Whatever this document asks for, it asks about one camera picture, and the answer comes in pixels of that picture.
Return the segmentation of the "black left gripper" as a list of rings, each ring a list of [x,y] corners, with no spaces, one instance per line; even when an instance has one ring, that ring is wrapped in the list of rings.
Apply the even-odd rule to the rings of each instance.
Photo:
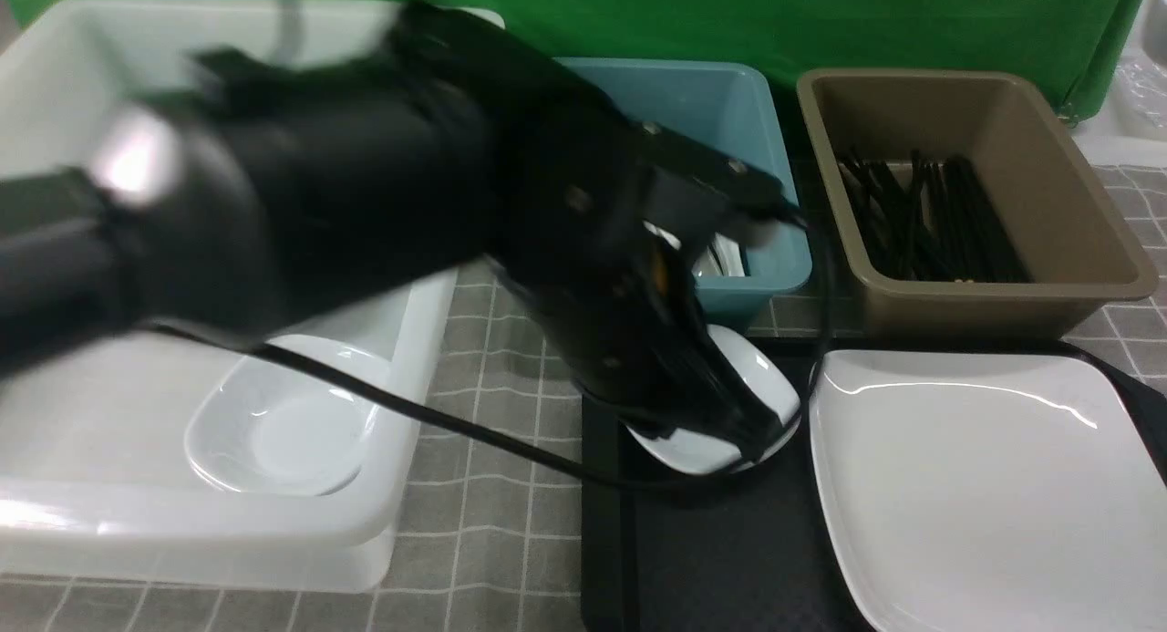
[[[527,93],[485,108],[497,141],[492,258],[588,399],[643,413],[656,459],[767,459],[785,441],[785,375],[735,330],[706,326],[684,240],[763,240],[782,182],[599,94]]]

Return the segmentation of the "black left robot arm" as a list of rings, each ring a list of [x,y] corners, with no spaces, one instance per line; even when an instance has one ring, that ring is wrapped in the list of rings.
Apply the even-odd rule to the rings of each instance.
[[[780,180],[422,0],[358,58],[225,47],[193,71],[124,106],[88,166],[4,183],[4,373],[137,326],[257,347],[487,257],[635,430],[754,461],[790,427],[718,350],[691,272],[714,234],[792,220]]]

